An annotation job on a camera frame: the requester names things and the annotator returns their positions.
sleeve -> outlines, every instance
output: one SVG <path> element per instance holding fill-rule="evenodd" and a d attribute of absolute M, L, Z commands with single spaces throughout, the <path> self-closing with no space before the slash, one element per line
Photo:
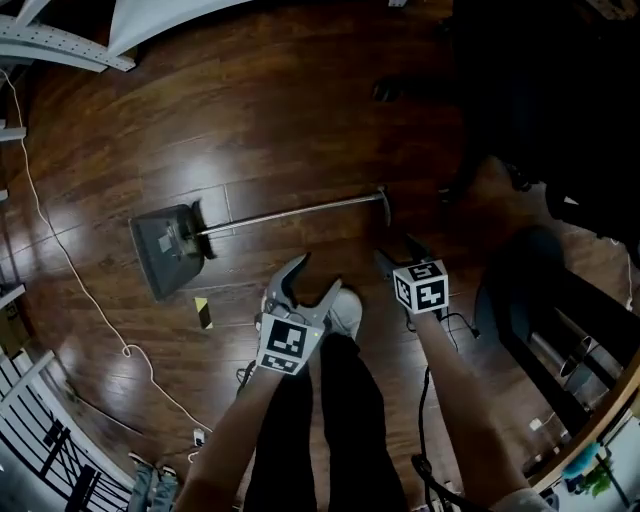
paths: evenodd
<path fill-rule="evenodd" d="M 554 512 L 533 489 L 520 489 L 491 507 L 494 512 Z"/>

black pants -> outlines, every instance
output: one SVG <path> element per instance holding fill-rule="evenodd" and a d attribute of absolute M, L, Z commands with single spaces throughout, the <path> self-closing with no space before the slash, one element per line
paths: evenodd
<path fill-rule="evenodd" d="M 408 510 L 387 453 L 384 402 L 351 338 L 320 348 L 324 435 L 331 450 L 331 512 Z M 309 454 L 313 392 L 308 368 L 285 376 L 262 425 L 244 510 L 316 511 Z"/>

railing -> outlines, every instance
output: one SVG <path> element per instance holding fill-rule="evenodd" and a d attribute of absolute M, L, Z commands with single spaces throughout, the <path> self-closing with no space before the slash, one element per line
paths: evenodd
<path fill-rule="evenodd" d="M 8 358 L 0 364 L 0 440 L 34 475 L 68 501 L 67 510 L 126 510 L 130 491 L 104 473 L 74 441 L 70 430 L 54 417 L 31 384 L 24 384 L 26 373 Z M 5 398 L 16 390 L 17 395 L 6 403 Z"/>

leg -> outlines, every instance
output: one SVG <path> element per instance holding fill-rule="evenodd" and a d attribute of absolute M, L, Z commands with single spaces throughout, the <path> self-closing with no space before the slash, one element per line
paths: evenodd
<path fill-rule="evenodd" d="M 164 468 L 164 472 L 158 482 L 156 495 L 151 502 L 150 512 L 170 512 L 173 506 L 173 498 L 178 490 L 178 479 L 173 469 Z"/>
<path fill-rule="evenodd" d="M 324 432 L 331 449 L 329 510 L 406 512 L 387 453 L 382 394 L 354 341 L 361 316 L 358 297 L 341 290 L 330 312 L 333 333 L 320 349 Z"/>
<path fill-rule="evenodd" d="M 309 369 L 282 379 L 258 444 L 244 510 L 316 512 L 309 454 L 313 390 Z"/>
<path fill-rule="evenodd" d="M 136 483 L 131 492 L 127 512 L 145 512 L 147 510 L 147 496 L 151 487 L 153 467 L 135 454 L 129 454 L 129 456 L 136 463 Z"/>

white cable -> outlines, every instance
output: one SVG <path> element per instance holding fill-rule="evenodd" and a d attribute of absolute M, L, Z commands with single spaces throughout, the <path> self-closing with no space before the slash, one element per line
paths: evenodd
<path fill-rule="evenodd" d="M 18 103 L 18 94 L 16 92 L 16 88 L 11 83 L 11 80 L 9 80 L 9 76 L 7 75 L 7 73 L 2 68 L 0 68 L 0 71 L 2 72 L 2 74 L 7 79 L 7 83 L 9 84 L 9 87 L 11 87 L 11 89 L 13 90 L 13 99 L 16 102 L 16 109 L 18 110 L 18 120 L 20 121 L 20 127 L 22 128 L 23 127 L 23 124 L 22 124 L 22 113 L 20 112 L 20 104 Z M 42 221 L 47 225 L 47 227 L 51 231 L 51 234 L 53 235 L 53 238 L 55 238 L 55 240 L 56 240 L 56 242 L 58 244 L 58 247 L 60 247 L 60 250 L 62 251 L 62 254 L 64 254 L 64 257 L 67 260 L 67 263 L 69 263 L 69 267 L 71 268 L 71 271 L 76 276 L 76 279 L 78 280 L 78 284 L 80 285 L 80 288 L 82 288 L 82 291 L 89 298 L 89 300 L 91 300 L 91 302 L 93 302 L 94 306 L 96 307 L 96 309 L 100 313 L 100 316 L 102 316 L 102 319 L 104 320 L 104 322 L 109 326 L 109 328 L 113 331 L 113 333 L 116 335 L 116 337 L 120 340 L 120 343 L 122 343 L 122 355 L 124 357 L 129 358 L 129 357 L 131 357 L 131 349 L 132 348 L 137 349 L 140 352 L 140 354 L 142 354 L 142 357 L 144 357 L 144 360 L 147 362 L 147 365 L 149 366 L 149 380 L 151 381 L 151 384 L 153 384 L 156 388 L 158 388 L 158 390 L 173 405 L 175 405 L 183 413 L 185 413 L 186 416 L 191 421 L 193 421 L 196 425 L 199 425 L 200 427 L 204 428 L 208 432 L 211 432 L 212 430 L 209 427 L 207 427 L 204 423 L 200 423 L 191 414 L 189 414 L 189 412 L 184 407 L 182 407 L 182 405 L 180 405 L 176 400 L 174 400 L 171 397 L 171 395 L 169 395 L 169 393 L 167 393 L 164 389 L 162 389 L 162 387 L 155 381 L 153 366 L 151 365 L 151 361 L 149 360 L 149 357 L 147 356 L 145 351 L 142 350 L 142 348 L 140 346 L 138 346 L 138 345 L 127 344 L 127 342 L 124 341 L 124 338 L 122 337 L 120 332 L 118 332 L 118 329 L 116 329 L 113 326 L 113 324 L 109 321 L 109 319 L 104 314 L 104 311 L 102 311 L 102 308 L 100 307 L 100 305 L 98 304 L 96 299 L 93 298 L 91 293 L 89 293 L 89 290 L 87 290 L 87 288 L 85 287 L 84 283 L 82 282 L 82 279 L 80 278 L 80 275 L 78 274 L 78 272 L 76 271 L 75 267 L 73 266 L 73 263 L 71 262 L 71 258 L 69 257 L 69 253 L 64 248 L 62 243 L 60 243 L 60 240 L 58 240 L 58 236 L 56 235 L 56 232 L 54 231 L 53 226 L 51 225 L 51 222 L 42 214 L 42 211 L 40 210 L 40 198 L 38 197 L 38 192 L 36 191 L 36 187 L 33 184 L 33 179 L 31 178 L 31 171 L 29 170 L 29 155 L 27 153 L 27 148 L 24 145 L 24 139 L 20 139 L 20 144 L 22 145 L 22 151 L 24 152 L 24 163 L 25 163 L 25 168 L 26 168 L 26 171 L 27 171 L 27 178 L 29 179 L 29 185 L 31 185 L 31 191 L 33 192 L 33 197 L 36 200 L 36 210 L 38 211 L 38 215 L 40 216 Z"/>
<path fill-rule="evenodd" d="M 629 298 L 625 307 L 627 311 L 633 311 L 633 281 L 631 280 L 631 256 L 627 253 L 627 278 L 629 279 Z"/>

